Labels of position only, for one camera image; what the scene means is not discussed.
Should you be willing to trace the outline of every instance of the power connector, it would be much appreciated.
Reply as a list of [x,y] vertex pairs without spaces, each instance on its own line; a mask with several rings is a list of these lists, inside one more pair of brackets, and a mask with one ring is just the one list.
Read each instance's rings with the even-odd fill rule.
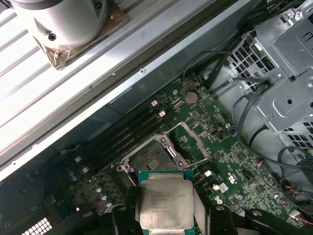
[[292,211],[289,215],[291,218],[296,219],[301,213],[299,211]]

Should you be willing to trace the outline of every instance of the green circuit board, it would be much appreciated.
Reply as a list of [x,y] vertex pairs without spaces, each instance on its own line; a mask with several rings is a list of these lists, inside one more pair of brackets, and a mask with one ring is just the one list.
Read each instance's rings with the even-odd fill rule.
[[[186,94],[190,92],[198,96],[194,104],[186,100]],[[204,204],[223,203],[234,212],[241,209],[260,208],[296,227],[303,226],[302,222],[289,217],[289,213],[294,208],[290,205],[280,205],[277,201],[281,196],[276,195],[275,191],[268,189],[261,181],[257,171],[257,159],[238,144],[236,131],[230,119],[222,110],[222,106],[205,88],[178,79],[132,111],[128,117],[112,128],[113,131],[114,128],[123,127],[128,119],[136,116],[136,113],[146,110],[154,100],[159,103],[160,109],[165,111],[165,121],[151,133],[147,132],[142,142],[155,133],[164,133],[180,122],[185,122],[199,137],[210,156],[208,161],[190,168],[194,170],[194,187]],[[84,148],[88,149],[89,156],[92,156],[91,145],[103,144],[101,138],[99,136],[94,143],[82,146],[72,158],[75,159],[78,156],[84,158],[86,154]],[[203,159],[203,152],[198,148],[197,141],[181,126],[172,130],[169,138],[175,144],[176,150],[190,162]],[[139,144],[141,142],[134,144],[129,151],[134,150]],[[140,156],[149,148],[151,146],[147,145],[136,154]],[[116,166],[126,154],[127,152],[116,156],[107,167],[99,171],[102,174],[93,180],[90,180],[92,178],[90,172],[82,173],[81,169],[85,167],[83,163],[72,161],[59,170],[58,177],[50,179],[52,191],[57,191],[56,198],[66,202],[72,208],[96,207],[99,214],[105,212],[108,201],[113,204],[125,203],[127,189],[132,183],[125,172],[117,171]],[[204,172],[208,170],[212,172],[210,177],[204,175]],[[67,174],[68,171],[74,172],[76,181],[64,180],[68,176],[64,176],[62,172]],[[277,182],[265,168],[263,168],[263,174],[267,182],[273,187],[277,186]],[[96,192],[96,188],[101,188],[101,193]],[[106,200],[101,199],[104,193],[107,196]]]

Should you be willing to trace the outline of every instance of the black cable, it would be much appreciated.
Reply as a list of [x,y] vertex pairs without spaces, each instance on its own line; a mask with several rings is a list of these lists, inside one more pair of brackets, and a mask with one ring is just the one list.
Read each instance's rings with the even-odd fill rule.
[[242,97],[240,97],[233,105],[232,109],[231,109],[231,119],[233,121],[233,125],[234,125],[234,128],[236,129],[237,128],[237,124],[236,124],[236,120],[235,120],[235,111],[236,111],[236,106],[244,99],[248,99],[248,96],[247,95],[243,95]]
[[260,176],[261,180],[263,181],[263,183],[264,183],[268,188],[274,190],[275,192],[280,192],[280,190],[279,190],[278,188],[272,187],[266,180],[264,180],[260,167],[258,167],[258,172],[259,172],[259,176]]
[[291,200],[285,195],[285,193],[284,193],[284,191],[283,191],[283,187],[282,187],[283,181],[284,181],[285,179],[287,179],[288,177],[290,177],[290,176],[292,176],[292,175],[294,175],[294,174],[297,174],[297,173],[299,173],[299,172],[301,172],[301,171],[293,171],[293,172],[287,174],[285,177],[281,178],[281,180],[279,181],[279,184],[278,184],[279,190],[280,190],[280,192],[282,193],[283,197],[286,199],[286,201],[288,201],[288,202],[289,202],[290,204],[292,204],[294,207],[298,208],[299,211],[303,212],[303,213],[304,213],[305,215],[307,215],[309,218],[313,219],[313,216],[311,216],[306,210],[302,209],[302,208],[299,207],[297,204],[295,204],[293,201],[291,201]]
[[[299,150],[300,152],[304,153],[307,157],[310,157],[311,159],[313,159],[313,156],[308,153],[306,150],[304,150],[303,148],[300,148],[300,147],[296,147],[296,146],[287,146],[287,147],[283,147],[279,153],[278,153],[278,157],[277,157],[277,161],[282,163],[283,162],[283,156],[284,156],[284,153],[285,151],[288,150],[289,152],[291,150]],[[283,167],[280,167],[280,170],[282,172],[281,174],[281,177],[284,177],[285,176],[285,169]]]
[[[248,101],[241,117],[240,117],[240,120],[239,120],[239,125],[238,125],[238,142],[239,144],[247,149],[249,152],[251,152],[252,154],[256,155],[257,157],[261,158],[262,160],[265,160],[269,163],[272,163],[272,164],[276,164],[276,165],[281,165],[281,166],[285,166],[285,167],[289,167],[289,168],[292,168],[292,169],[296,169],[296,170],[299,170],[299,167],[298,166],[295,166],[295,165],[290,165],[290,164],[286,164],[286,163],[280,163],[278,161],[275,161],[271,158],[268,158],[260,153],[258,153],[257,151],[255,151],[246,141],[245,139],[242,137],[241,133],[242,133],[242,128],[243,128],[243,125],[244,125],[244,122],[245,122],[245,119],[248,115],[248,112],[249,110],[251,109],[251,107],[253,106],[253,104],[256,102],[256,100],[259,98],[259,96],[263,93],[263,91],[265,91],[265,89],[267,88],[266,84],[265,83],[262,83],[260,84],[260,86],[258,87],[258,89],[256,90],[256,92],[252,95],[252,98]],[[313,171],[313,169],[309,169],[309,168],[304,168],[303,169],[306,169],[306,170],[309,170],[309,171]]]
[[265,131],[265,130],[268,130],[268,127],[263,125],[260,129],[254,132],[254,134],[250,138],[249,145],[252,146],[254,139],[258,136],[258,134],[260,134],[262,131]]
[[[269,3],[258,5],[253,11],[243,17],[238,23],[238,33],[235,34],[231,40],[229,46],[226,46],[225,50],[233,51],[240,43],[241,35],[254,28],[257,24],[279,14],[285,8],[290,8],[294,5],[294,1],[289,3],[287,0],[274,0]],[[215,82],[218,74],[220,73],[223,65],[225,64],[228,55],[221,56],[215,67],[213,68],[208,79],[204,82],[204,86],[209,90],[212,84]]]
[[182,79],[185,80],[186,79],[186,73],[187,71],[190,69],[190,67],[199,59],[201,58],[203,55],[205,54],[210,54],[210,53],[213,53],[213,54],[231,54],[232,51],[225,51],[225,50],[205,50],[201,53],[199,53],[198,55],[196,55],[189,63],[188,65],[186,66],[184,72],[182,73]]
[[[267,79],[269,79],[268,77],[264,77],[264,78],[257,78],[257,77],[233,77],[231,78],[234,82],[236,81],[244,81],[244,82],[250,82],[250,83],[261,83]],[[212,89],[210,92],[213,94],[213,93],[216,93],[222,89],[224,89],[225,87],[227,87],[228,85],[230,85],[231,82],[228,80],[224,83],[222,83],[221,85],[219,85],[218,87]]]
[[[224,47],[225,50],[231,51],[232,54],[233,50],[237,47],[237,45],[241,41],[241,35],[236,33],[233,39],[231,40],[230,44]],[[225,64],[229,55],[223,55],[216,63],[215,67],[213,68],[212,72],[210,73],[208,79],[204,82],[204,86],[209,90],[212,84],[215,82],[217,76],[219,75],[223,65]]]
[[298,192],[294,192],[294,194],[296,193],[296,196],[294,196],[294,198],[296,199],[297,196],[304,196],[310,200],[313,201],[313,192],[308,192],[308,191],[298,191]]

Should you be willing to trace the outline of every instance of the red wire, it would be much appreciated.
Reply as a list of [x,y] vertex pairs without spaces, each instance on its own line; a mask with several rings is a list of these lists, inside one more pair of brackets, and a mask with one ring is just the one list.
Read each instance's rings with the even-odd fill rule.
[[298,220],[303,221],[303,222],[306,222],[307,224],[310,224],[310,225],[313,226],[313,223],[312,223],[312,222],[309,222],[309,221],[306,220],[306,219],[298,218]]

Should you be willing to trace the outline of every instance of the motherboard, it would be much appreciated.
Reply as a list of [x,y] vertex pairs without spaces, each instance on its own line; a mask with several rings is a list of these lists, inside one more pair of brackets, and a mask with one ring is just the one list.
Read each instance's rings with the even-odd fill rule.
[[[45,169],[47,188],[68,213],[99,214],[127,202],[141,170],[193,170],[194,188],[207,205],[224,204],[239,215],[266,210],[296,227],[294,210],[258,175],[259,160],[237,142],[228,114],[200,84],[177,79],[125,118]],[[264,179],[278,187],[262,168]]]

